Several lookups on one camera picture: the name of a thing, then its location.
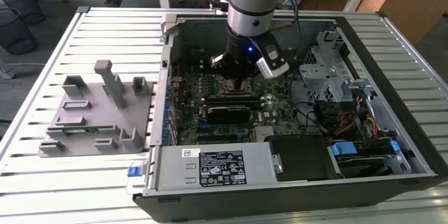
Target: white table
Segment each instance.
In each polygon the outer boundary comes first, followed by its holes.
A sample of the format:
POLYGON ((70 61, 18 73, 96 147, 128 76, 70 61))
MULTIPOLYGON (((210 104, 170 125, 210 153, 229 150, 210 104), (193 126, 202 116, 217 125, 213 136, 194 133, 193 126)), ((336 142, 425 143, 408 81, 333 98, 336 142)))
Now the white table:
MULTIPOLYGON (((146 152, 54 158, 38 158, 36 152, 61 101, 64 77, 80 74, 84 81, 100 82, 93 65, 96 60, 108 59, 122 81, 130 81, 133 76, 157 81, 164 48, 158 41, 161 15, 184 12, 212 14, 197 9, 92 8, 88 13, 74 15, 0 142, 1 224, 154 223, 124 190, 126 167, 133 161, 146 159, 146 152)), ((340 14, 301 12, 304 16, 340 14)), ((386 19, 369 13, 342 15, 446 161, 446 84, 386 19)), ((350 60, 360 70, 354 59, 350 60)), ((150 122, 146 132, 150 133, 150 122)), ((405 193, 372 207, 244 217, 212 223, 446 223, 446 185, 405 193)))

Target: barcode sticker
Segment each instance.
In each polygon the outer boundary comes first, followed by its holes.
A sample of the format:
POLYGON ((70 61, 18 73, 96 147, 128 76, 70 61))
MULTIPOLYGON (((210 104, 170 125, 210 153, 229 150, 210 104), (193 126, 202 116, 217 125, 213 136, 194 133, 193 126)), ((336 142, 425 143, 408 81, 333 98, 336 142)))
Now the barcode sticker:
POLYGON ((201 149, 181 149, 182 157, 198 157, 201 149))

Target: motherboard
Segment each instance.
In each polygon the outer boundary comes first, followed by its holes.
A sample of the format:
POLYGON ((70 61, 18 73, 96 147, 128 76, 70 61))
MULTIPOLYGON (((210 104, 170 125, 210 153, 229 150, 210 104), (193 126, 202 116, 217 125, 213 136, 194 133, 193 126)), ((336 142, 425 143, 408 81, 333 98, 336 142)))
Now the motherboard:
POLYGON ((172 73, 177 145, 262 142, 269 135, 301 133, 288 76, 265 80, 257 75, 242 83, 241 91, 193 67, 181 70, 174 64, 172 73))

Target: green circuit board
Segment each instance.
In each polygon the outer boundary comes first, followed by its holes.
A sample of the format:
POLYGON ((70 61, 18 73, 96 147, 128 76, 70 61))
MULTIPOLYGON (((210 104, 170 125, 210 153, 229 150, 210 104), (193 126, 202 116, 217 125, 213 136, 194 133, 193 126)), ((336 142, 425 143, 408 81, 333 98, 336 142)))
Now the green circuit board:
POLYGON ((188 69, 178 73, 176 79, 174 108, 177 117, 177 145, 226 143, 226 141, 202 141, 204 136, 237 135, 232 142, 256 142, 254 128, 270 126, 273 134, 300 134, 297 116, 286 94, 285 77, 264 80, 258 75, 250 80, 250 90, 264 97, 264 106, 252 110, 249 120, 244 124, 209 125, 201 105, 202 97, 218 97, 221 83, 212 74, 194 73, 188 69))

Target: blue tab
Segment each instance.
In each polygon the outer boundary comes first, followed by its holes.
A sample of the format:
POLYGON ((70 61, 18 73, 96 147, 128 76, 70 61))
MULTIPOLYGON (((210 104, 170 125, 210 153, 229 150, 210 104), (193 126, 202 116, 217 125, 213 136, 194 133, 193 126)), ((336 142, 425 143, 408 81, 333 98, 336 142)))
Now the blue tab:
POLYGON ((337 156, 337 155, 341 155, 341 152, 338 151, 338 148, 336 145, 332 145, 330 146, 330 150, 333 151, 333 155, 337 156))
POLYGON ((240 133, 237 134, 237 139, 241 140, 244 135, 245 135, 245 132, 240 132, 240 133))
POLYGON ((357 154, 354 144, 352 142, 337 142, 330 147, 334 156, 357 154))
POLYGON ((141 166, 128 167, 128 177, 140 177, 142 175, 141 166))
POLYGON ((398 145, 397 141, 392 140, 390 141, 390 146, 392 146, 392 149, 393 149, 394 152, 400 151, 400 145, 398 145))

